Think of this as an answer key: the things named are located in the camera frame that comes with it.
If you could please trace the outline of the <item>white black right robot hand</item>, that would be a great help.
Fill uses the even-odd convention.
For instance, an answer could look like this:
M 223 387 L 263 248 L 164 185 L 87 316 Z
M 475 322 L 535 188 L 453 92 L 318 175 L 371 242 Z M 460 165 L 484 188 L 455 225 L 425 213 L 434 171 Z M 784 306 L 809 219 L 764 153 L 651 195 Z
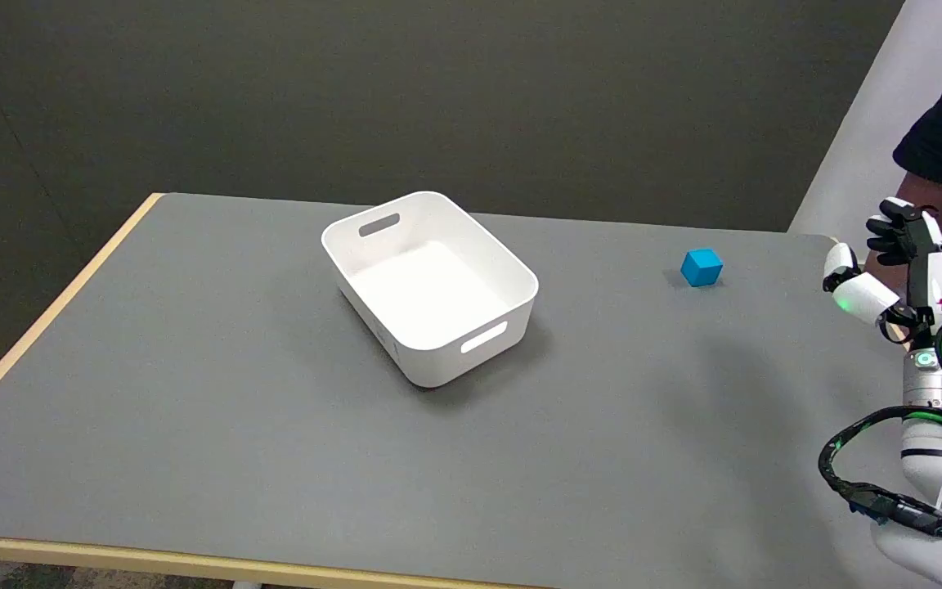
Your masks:
M 931 211 L 889 197 L 866 222 L 878 263 L 906 269 L 902 292 L 868 272 L 847 243 L 838 242 L 823 261 L 822 288 L 837 306 L 908 349 L 937 346 L 942 326 L 942 231 Z

